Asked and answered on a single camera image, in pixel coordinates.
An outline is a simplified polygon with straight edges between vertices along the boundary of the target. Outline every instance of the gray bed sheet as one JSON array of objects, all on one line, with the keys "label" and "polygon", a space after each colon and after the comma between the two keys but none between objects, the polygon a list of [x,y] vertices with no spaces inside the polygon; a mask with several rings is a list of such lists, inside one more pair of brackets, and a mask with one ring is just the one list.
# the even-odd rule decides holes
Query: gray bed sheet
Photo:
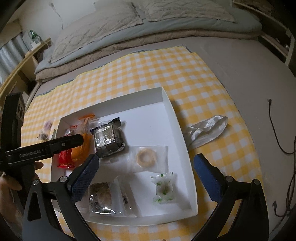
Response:
[{"label": "gray bed sheet", "polygon": [[[134,51],[179,45],[196,52],[205,61],[246,122],[260,160],[271,231],[280,220],[274,215],[272,203],[277,200],[280,214],[285,210],[286,191],[293,174],[293,156],[283,154],[277,146],[268,117],[267,99],[272,99],[271,115],[279,141],[286,151],[291,152],[296,133],[296,80],[289,68],[259,42],[188,37],[126,49],[44,83],[36,95]],[[279,229],[270,234],[270,238]]]},{"label": "gray bed sheet", "polygon": [[236,33],[248,33],[261,30],[261,23],[257,17],[251,13],[232,7],[226,7],[226,10],[233,15],[235,23],[211,18],[171,18],[158,22],[148,22],[146,19],[144,19],[144,24],[136,25],[110,34],[101,40],[92,42],[82,47],[81,49],[54,63],[49,63],[49,58],[44,59],[37,66],[35,74],[44,69],[61,66],[97,49],[154,33],[199,28]]}]

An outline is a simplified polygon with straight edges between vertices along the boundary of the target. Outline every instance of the black snack package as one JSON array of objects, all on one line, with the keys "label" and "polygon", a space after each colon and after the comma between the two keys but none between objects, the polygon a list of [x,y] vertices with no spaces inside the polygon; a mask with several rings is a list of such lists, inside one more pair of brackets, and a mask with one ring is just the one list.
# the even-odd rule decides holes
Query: black snack package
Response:
[{"label": "black snack package", "polygon": [[125,142],[120,129],[121,122],[119,117],[90,129],[94,135],[96,155],[99,158],[107,157],[111,154],[120,152],[125,147]]}]

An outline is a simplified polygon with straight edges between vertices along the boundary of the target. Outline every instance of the small snack package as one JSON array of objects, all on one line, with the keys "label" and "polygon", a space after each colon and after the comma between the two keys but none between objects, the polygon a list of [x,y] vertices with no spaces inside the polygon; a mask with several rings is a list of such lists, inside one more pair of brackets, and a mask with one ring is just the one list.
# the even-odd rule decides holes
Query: small snack package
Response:
[{"label": "small snack package", "polygon": [[164,204],[174,201],[173,177],[173,172],[151,176],[152,182],[156,185],[156,196],[153,198],[154,203]]},{"label": "small snack package", "polygon": [[41,132],[39,133],[39,136],[37,137],[38,140],[41,140],[42,142],[49,140],[49,134],[50,130],[52,128],[52,124],[54,122],[54,119],[50,119],[46,121],[41,129]]},{"label": "small snack package", "polygon": [[79,119],[75,134],[83,136],[83,144],[72,148],[71,159],[75,166],[81,165],[88,157],[92,135],[89,132],[89,122],[94,118],[94,114],[83,116]]},{"label": "small snack package", "polygon": [[[75,134],[77,125],[69,127],[64,136],[72,136]],[[57,167],[61,168],[74,168],[75,165],[71,159],[72,149],[61,151],[59,154],[59,165]]]},{"label": "small snack package", "polygon": [[119,117],[110,121],[93,120],[90,132],[94,135],[96,154],[99,158],[120,152],[125,147]]},{"label": "small snack package", "polygon": [[124,188],[117,178],[111,183],[94,183],[89,186],[89,211],[91,215],[133,214]]},{"label": "small snack package", "polygon": [[155,172],[168,171],[166,146],[129,146],[127,172]]}]

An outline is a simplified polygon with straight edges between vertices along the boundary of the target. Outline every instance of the silver bolt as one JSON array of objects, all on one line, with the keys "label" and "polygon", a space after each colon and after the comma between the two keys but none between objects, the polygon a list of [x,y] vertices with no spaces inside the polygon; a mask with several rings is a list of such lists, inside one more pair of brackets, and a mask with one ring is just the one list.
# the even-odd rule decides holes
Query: silver bolt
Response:
[{"label": "silver bolt", "polygon": [[34,180],[34,181],[33,181],[33,185],[34,185],[34,186],[36,186],[36,185],[38,185],[38,184],[39,184],[39,180]]},{"label": "silver bolt", "polygon": [[233,177],[232,176],[226,176],[225,179],[229,183],[233,181]]},{"label": "silver bolt", "polygon": [[259,181],[258,179],[254,179],[254,183],[255,183],[256,185],[260,185],[260,181]]},{"label": "silver bolt", "polygon": [[64,183],[64,182],[67,181],[67,180],[68,180],[68,178],[67,178],[66,176],[62,176],[62,177],[59,178],[59,181],[60,181],[61,183]]}]

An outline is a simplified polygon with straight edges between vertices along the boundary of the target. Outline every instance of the blue gripper pad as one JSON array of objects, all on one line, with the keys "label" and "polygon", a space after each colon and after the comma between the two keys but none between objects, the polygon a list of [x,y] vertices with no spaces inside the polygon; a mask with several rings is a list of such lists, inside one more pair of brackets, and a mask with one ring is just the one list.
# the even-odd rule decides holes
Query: blue gripper pad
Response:
[{"label": "blue gripper pad", "polygon": [[193,166],[212,201],[220,203],[225,188],[225,178],[218,168],[213,167],[203,154],[197,154]]},{"label": "blue gripper pad", "polygon": [[73,181],[70,187],[70,191],[72,193],[71,200],[73,203],[82,199],[89,184],[99,169],[99,164],[100,162],[98,156],[93,154],[89,155],[86,161],[80,167],[76,168],[79,170],[80,175]]}]

